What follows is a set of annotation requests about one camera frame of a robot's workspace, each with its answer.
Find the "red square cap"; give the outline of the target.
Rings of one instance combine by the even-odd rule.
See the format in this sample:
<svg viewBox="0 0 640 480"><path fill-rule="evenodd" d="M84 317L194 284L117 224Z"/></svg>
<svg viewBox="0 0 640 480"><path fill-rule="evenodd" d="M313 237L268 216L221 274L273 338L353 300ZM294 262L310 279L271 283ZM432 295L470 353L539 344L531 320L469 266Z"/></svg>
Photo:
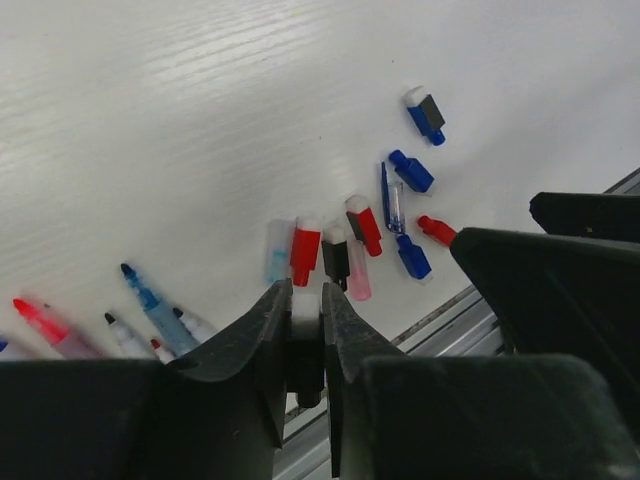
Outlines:
<svg viewBox="0 0 640 480"><path fill-rule="evenodd" d="M420 216L417 219L417 225L427 237L446 248L451 246L457 235L457 232L447 223L427 215Z"/></svg>
<svg viewBox="0 0 640 480"><path fill-rule="evenodd" d="M316 269L320 241L319 222L311 216L299 217L296 221L290 256L294 286L308 285L311 273Z"/></svg>

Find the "white marker black cap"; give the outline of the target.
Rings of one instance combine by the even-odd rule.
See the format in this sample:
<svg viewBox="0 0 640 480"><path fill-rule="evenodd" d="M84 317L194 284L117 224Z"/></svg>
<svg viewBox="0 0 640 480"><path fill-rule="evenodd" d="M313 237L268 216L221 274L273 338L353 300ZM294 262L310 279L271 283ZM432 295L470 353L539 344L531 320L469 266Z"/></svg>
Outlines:
<svg viewBox="0 0 640 480"><path fill-rule="evenodd" d="M139 335L126 322L110 312L106 312L104 318L126 358L151 359L153 357L153 353L149 351Z"/></svg>

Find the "small blue pen cap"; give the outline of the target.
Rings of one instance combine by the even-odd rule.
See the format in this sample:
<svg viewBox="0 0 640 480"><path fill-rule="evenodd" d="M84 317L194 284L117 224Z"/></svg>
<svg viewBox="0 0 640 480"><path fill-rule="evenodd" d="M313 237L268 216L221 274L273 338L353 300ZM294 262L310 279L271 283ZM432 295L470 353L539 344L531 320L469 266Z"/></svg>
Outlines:
<svg viewBox="0 0 640 480"><path fill-rule="evenodd" d="M394 150L388 156L396 174L417 193L427 194L434 185L433 175L413 157L407 157L402 151Z"/></svg>

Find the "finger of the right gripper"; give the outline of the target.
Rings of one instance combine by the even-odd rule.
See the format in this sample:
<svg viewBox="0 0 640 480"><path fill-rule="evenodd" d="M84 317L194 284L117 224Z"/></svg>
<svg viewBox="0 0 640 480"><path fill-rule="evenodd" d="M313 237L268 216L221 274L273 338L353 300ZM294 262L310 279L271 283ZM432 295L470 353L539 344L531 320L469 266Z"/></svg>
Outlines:
<svg viewBox="0 0 640 480"><path fill-rule="evenodd" d="M638 244L465 228L450 252L518 351L638 379Z"/></svg>
<svg viewBox="0 0 640 480"><path fill-rule="evenodd" d="M639 197L540 192L529 212L548 234L600 240L639 239Z"/></svg>

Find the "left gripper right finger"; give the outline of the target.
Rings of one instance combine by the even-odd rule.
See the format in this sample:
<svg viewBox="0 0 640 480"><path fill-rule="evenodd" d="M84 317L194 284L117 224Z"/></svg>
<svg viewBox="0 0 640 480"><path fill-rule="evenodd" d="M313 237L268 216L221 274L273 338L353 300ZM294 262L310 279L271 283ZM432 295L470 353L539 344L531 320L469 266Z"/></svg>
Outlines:
<svg viewBox="0 0 640 480"><path fill-rule="evenodd" d="M331 469L339 479L635 479L605 379L566 355L403 353L322 288Z"/></svg>

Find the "blue square pen cap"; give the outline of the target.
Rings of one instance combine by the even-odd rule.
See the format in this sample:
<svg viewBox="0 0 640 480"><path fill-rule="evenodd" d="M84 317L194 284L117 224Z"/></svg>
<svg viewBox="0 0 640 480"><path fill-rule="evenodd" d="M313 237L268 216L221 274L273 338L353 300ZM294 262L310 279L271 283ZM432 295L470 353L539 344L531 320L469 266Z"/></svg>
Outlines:
<svg viewBox="0 0 640 480"><path fill-rule="evenodd" d="M403 101L420 134L434 146L443 145L445 120L433 96L423 86L417 86L404 94Z"/></svg>

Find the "pink translucent pen cap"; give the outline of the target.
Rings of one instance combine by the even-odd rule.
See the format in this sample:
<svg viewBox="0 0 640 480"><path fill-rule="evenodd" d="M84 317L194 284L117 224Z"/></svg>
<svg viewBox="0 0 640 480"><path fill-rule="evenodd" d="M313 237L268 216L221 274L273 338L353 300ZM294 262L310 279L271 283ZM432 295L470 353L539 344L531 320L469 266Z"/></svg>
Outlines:
<svg viewBox="0 0 640 480"><path fill-rule="evenodd" d="M363 244L355 237L347 241L350 276L348 291L356 301L366 301L371 298L372 290L366 265L366 255Z"/></svg>

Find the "light blue pen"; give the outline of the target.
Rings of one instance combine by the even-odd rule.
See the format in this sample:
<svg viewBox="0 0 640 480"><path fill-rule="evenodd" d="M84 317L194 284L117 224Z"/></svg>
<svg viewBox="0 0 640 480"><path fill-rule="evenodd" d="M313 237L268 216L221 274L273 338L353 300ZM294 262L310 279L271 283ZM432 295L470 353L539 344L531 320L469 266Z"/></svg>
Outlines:
<svg viewBox="0 0 640 480"><path fill-rule="evenodd" d="M128 263L121 263L120 270L143 312L156 327L168 347L178 357L194 350L198 346L198 342L177 318L171 305L159 291Z"/></svg>

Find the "thin pen black cap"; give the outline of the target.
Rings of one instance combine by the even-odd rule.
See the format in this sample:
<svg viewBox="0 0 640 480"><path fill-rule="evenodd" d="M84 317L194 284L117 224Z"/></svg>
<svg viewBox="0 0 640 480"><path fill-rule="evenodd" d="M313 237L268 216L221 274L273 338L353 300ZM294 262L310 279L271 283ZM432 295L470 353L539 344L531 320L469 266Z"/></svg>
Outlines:
<svg viewBox="0 0 640 480"><path fill-rule="evenodd" d="M173 313L198 344L205 343L218 332L218 330L208 322L201 320L178 307L173 308Z"/></svg>

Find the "small blue marker cap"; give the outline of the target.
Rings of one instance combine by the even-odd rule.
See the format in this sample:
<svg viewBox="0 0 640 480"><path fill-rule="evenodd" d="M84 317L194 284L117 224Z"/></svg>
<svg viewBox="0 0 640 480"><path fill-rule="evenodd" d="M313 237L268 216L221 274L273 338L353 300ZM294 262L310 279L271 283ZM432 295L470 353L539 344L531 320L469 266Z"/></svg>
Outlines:
<svg viewBox="0 0 640 480"><path fill-rule="evenodd" d="M414 244L406 234L397 235L396 244L399 257L409 276L420 283L428 282L432 267L422 248Z"/></svg>

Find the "white marker red cap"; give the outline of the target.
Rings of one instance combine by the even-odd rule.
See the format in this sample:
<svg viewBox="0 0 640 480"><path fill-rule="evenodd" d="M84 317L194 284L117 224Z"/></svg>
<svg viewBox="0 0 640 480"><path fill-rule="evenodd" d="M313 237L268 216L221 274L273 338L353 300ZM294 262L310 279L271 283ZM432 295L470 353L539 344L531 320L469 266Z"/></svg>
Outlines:
<svg viewBox="0 0 640 480"><path fill-rule="evenodd" d="M175 360L174 354L169 349L167 349L158 339L152 338L150 340L150 344L155 355L163 364L168 364Z"/></svg>

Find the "clear light blue cap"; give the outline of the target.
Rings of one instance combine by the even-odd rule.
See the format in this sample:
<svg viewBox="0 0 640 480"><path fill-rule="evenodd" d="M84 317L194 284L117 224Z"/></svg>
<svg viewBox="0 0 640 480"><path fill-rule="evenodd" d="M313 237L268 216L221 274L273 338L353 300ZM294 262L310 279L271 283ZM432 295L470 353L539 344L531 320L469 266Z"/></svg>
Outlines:
<svg viewBox="0 0 640 480"><path fill-rule="evenodd" d="M289 277L294 228L295 223L286 219L268 224L265 278L269 284Z"/></svg>

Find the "small red pen cap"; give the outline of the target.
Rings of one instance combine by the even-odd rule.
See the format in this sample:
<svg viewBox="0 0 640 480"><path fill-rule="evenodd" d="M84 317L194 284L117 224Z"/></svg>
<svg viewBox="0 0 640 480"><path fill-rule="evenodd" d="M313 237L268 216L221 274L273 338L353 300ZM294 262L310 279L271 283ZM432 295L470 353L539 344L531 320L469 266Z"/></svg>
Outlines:
<svg viewBox="0 0 640 480"><path fill-rule="evenodd" d="M382 254L382 235L366 197L353 195L345 202L346 216L353 233L371 257Z"/></svg>

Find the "translucent red pen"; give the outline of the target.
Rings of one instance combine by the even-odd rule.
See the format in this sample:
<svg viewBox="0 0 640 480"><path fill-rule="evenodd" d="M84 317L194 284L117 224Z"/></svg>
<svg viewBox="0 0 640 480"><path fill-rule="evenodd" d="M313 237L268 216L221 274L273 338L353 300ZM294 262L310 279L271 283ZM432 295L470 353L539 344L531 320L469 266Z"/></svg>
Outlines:
<svg viewBox="0 0 640 480"><path fill-rule="evenodd" d="M22 298L14 298L13 306L21 318L37 332L51 348L67 360L96 360L104 357L99 348L50 308Z"/></svg>

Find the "small black pen cap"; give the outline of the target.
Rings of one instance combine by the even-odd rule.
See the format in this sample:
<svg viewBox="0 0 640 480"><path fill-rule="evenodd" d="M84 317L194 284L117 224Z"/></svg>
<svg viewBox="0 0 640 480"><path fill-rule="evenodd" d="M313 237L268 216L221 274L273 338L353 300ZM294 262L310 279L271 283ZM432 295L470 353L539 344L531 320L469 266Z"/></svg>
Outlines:
<svg viewBox="0 0 640 480"><path fill-rule="evenodd" d="M342 291L348 289L350 265L346 233L340 226L330 226L323 231L322 254L324 271Z"/></svg>

